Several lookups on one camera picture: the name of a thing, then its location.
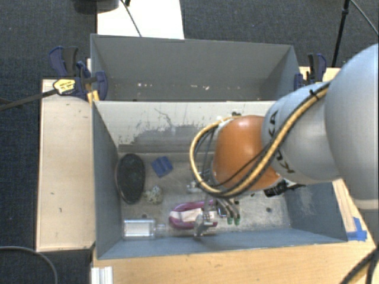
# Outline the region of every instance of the blue tape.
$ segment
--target blue tape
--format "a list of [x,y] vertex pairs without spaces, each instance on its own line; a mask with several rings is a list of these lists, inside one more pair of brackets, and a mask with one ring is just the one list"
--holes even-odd
[[356,231],[351,231],[346,233],[349,241],[366,241],[367,239],[367,231],[362,229],[361,221],[359,218],[353,217]]
[[159,157],[151,163],[158,177],[167,175],[172,170],[172,165],[166,156]]

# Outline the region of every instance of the blue clamp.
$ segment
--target blue clamp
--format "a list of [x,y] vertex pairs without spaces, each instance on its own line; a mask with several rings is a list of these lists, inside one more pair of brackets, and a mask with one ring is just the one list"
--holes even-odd
[[295,75],[294,91],[306,85],[322,81],[324,77],[327,68],[325,57],[322,54],[309,54],[308,59],[310,71],[307,72],[305,80],[301,73]]
[[91,84],[92,89],[99,92],[100,100],[105,100],[108,92],[108,80],[104,71],[96,72],[95,77],[91,77],[91,72],[85,66],[84,62],[76,62],[77,47],[57,46],[49,53],[49,62],[51,67],[56,71],[58,77],[70,77],[75,80],[75,91],[70,96],[75,96],[87,100],[88,90],[85,85]]
[[172,165],[166,156],[159,157],[151,163],[158,177],[167,175],[172,170]]

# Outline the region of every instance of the gray bin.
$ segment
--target gray bin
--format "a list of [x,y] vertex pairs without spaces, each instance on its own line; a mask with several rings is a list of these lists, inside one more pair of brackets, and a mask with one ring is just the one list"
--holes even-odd
[[[191,140],[219,116],[232,112],[265,115],[273,100],[291,92],[298,72],[291,46],[103,35],[91,39],[92,71],[105,70],[110,81],[107,100],[96,102],[92,115],[99,259],[347,240],[331,183],[275,198],[257,192],[242,200],[246,213],[238,228],[233,225],[201,238],[191,237],[191,232],[175,235],[169,229],[170,208],[196,200],[185,194],[191,180]],[[120,199],[114,170],[126,153],[143,158],[147,187],[158,184],[165,191],[160,206],[143,200],[127,205]],[[174,170],[158,178],[150,162],[163,155],[169,157]],[[123,240],[123,219],[145,213],[165,222],[168,234]]]

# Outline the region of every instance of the bin floor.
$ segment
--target bin floor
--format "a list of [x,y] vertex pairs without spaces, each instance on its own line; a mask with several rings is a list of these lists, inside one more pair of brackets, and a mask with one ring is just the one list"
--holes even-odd
[[[126,218],[154,218],[157,224],[165,224],[166,234],[171,236],[193,235],[193,230],[177,230],[169,225],[169,213],[179,204],[203,201],[205,193],[188,193],[187,185],[192,181],[192,173],[187,154],[177,153],[138,153],[145,164],[145,190],[158,185],[163,189],[163,202],[151,204],[141,200],[133,205],[121,202],[123,220]],[[167,156],[173,170],[159,178],[150,165],[157,157]],[[218,218],[219,224],[210,228],[205,234],[217,234],[225,231],[253,231],[269,228],[290,228],[290,219],[284,197],[267,198],[263,192],[256,192],[253,197],[239,200],[241,210],[240,225],[228,225],[225,218]]]

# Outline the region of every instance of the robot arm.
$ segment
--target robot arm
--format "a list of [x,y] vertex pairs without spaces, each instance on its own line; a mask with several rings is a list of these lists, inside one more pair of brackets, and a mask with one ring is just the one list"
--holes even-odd
[[275,185],[275,174],[302,185],[342,178],[379,240],[378,44],[357,54],[331,82],[281,98],[264,119],[225,121],[210,184],[194,156],[204,137],[223,122],[203,129],[191,144],[191,167],[200,188],[216,198],[232,198]]

